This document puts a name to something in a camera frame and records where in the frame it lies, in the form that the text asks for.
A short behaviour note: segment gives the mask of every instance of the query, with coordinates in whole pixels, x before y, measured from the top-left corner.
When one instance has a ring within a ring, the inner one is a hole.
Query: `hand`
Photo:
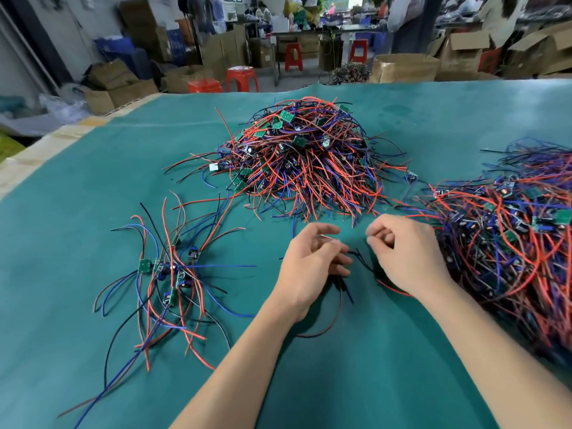
[[[269,299],[281,308],[292,310],[296,322],[304,319],[329,274],[349,275],[343,266],[352,263],[345,255],[349,247],[336,239],[319,236],[338,233],[340,228],[333,224],[310,223],[288,245]]]
[[[368,226],[366,235],[387,276],[411,295],[452,282],[429,224],[383,214]]]

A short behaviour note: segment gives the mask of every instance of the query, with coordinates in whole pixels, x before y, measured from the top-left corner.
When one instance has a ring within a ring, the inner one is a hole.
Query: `long dark hair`
[[[509,18],[517,8],[518,0],[502,0],[502,17]]]

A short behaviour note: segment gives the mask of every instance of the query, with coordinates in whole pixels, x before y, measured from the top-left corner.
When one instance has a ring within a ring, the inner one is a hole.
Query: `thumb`
[[[375,236],[369,236],[367,239],[368,245],[374,251],[375,255],[377,256],[377,260],[381,264],[384,259],[389,256],[393,250],[389,248],[385,242],[383,242],[380,238],[376,238]]]
[[[332,239],[322,245],[320,249],[314,253],[314,255],[322,259],[325,264],[329,265],[332,263],[333,258],[340,253],[342,247],[343,244],[340,241],[337,239]]]

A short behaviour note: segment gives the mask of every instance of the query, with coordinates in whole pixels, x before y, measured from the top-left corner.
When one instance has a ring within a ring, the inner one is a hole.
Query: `pile of wires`
[[[404,156],[396,149],[393,155],[377,153],[373,145],[381,136],[366,132],[344,105],[336,105],[312,97],[282,101],[258,111],[248,127],[231,136],[216,151],[191,154],[164,168],[165,173],[177,166],[203,159],[204,165],[191,174],[227,174],[237,195],[246,193],[252,201],[246,207],[274,217],[318,220],[323,211],[350,216],[354,224],[363,213],[374,213],[376,202],[385,201],[382,179],[391,172],[406,172],[404,165],[390,165],[390,157]],[[291,208],[285,201],[292,200]]]
[[[572,149],[527,144],[510,144],[477,180],[431,186],[411,216],[439,221],[451,274],[478,302],[572,367]]]
[[[369,71],[363,63],[347,63],[332,71],[329,85],[347,83],[365,83],[369,79]]]
[[[176,196],[176,198],[178,204],[181,205],[179,197]],[[225,210],[228,202],[228,196],[226,200],[219,197],[216,211],[190,220],[187,220],[185,208],[181,207],[178,209],[175,229],[168,230],[165,220],[165,207],[167,204],[167,199],[165,199],[162,206],[162,230],[165,241],[161,238],[161,232],[157,229],[153,218],[142,203],[141,208],[147,214],[153,230],[147,227],[145,221],[139,215],[132,216],[132,218],[138,220],[138,223],[129,223],[117,229],[112,229],[112,231],[137,231],[141,237],[141,254],[135,270],[113,281],[99,293],[94,302],[93,311],[99,311],[105,317],[109,313],[109,309],[106,309],[106,306],[109,307],[109,301],[118,293],[120,288],[129,282],[133,282],[137,309],[123,321],[111,339],[104,363],[103,390],[101,393],[68,411],[62,412],[58,417],[87,405],[84,413],[75,425],[75,427],[78,427],[93,406],[120,384],[141,355],[145,358],[147,371],[150,371],[150,351],[169,335],[175,333],[183,334],[186,339],[185,354],[190,350],[204,366],[211,370],[215,369],[196,350],[196,341],[206,340],[204,333],[199,331],[200,328],[203,327],[203,330],[206,331],[205,325],[216,324],[224,336],[229,350],[231,342],[218,319],[205,308],[205,299],[211,299],[213,302],[211,306],[214,305],[232,316],[254,317],[254,315],[236,313],[225,307],[219,295],[227,294],[227,292],[206,282],[201,276],[201,271],[204,271],[205,268],[256,267],[256,265],[212,265],[200,263],[200,259],[203,258],[205,251],[211,247],[213,242],[234,231],[245,230],[243,227],[237,227],[218,234],[226,213],[223,210]],[[197,241],[204,234],[206,236],[201,245]],[[149,238],[153,242],[151,250],[147,249],[147,240]],[[108,376],[108,361],[111,349],[116,342],[118,333],[133,317],[137,317],[137,329],[141,342],[135,346],[135,354],[110,380]]]

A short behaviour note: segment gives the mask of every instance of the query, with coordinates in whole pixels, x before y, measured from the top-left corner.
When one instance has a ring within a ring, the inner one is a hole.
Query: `green tabletop mat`
[[[55,416],[103,388],[103,364],[113,332],[136,307],[132,282],[118,292],[102,318],[92,314],[97,293],[136,269],[140,239],[133,231],[110,232],[141,214],[139,202],[160,223],[163,199],[183,201],[225,194],[225,175],[199,174],[175,180],[161,168],[214,150],[228,139],[215,107],[233,131],[257,110],[276,101],[303,96],[351,102],[356,119],[369,135],[384,136],[411,159],[420,179],[474,177],[481,162],[497,157],[478,152],[503,148],[533,136],[571,145],[572,81],[529,80],[414,85],[311,86],[288,93],[168,95],[125,117],[96,128],[62,151],[0,202],[1,321],[4,326],[0,374],[0,422],[4,428],[71,427],[83,409]],[[378,151],[394,153],[380,142]],[[403,195],[402,184],[387,193]],[[225,304],[255,313],[269,295],[291,238],[291,221],[263,214],[258,221],[238,198],[223,230],[246,231],[217,240],[203,262],[256,264],[255,269],[205,272],[228,290]],[[199,216],[216,208],[198,203]],[[173,228],[175,212],[168,213]],[[341,239],[366,251],[364,230],[372,220],[333,220]],[[258,422],[259,428],[346,429],[491,428],[494,419],[442,331],[414,299],[388,294],[370,273],[352,266],[347,280],[354,297],[344,296],[338,322],[317,339],[290,340],[276,368]],[[337,295],[326,295],[312,331],[327,325]],[[212,310],[236,342],[249,320]],[[212,364],[226,353],[220,331],[201,327],[208,336],[197,349]],[[110,360],[110,377],[133,355],[139,334],[133,321],[119,334]],[[100,401],[81,427],[167,428],[206,381],[210,371],[189,353],[181,334],[152,351],[152,370],[138,361],[124,385]]]

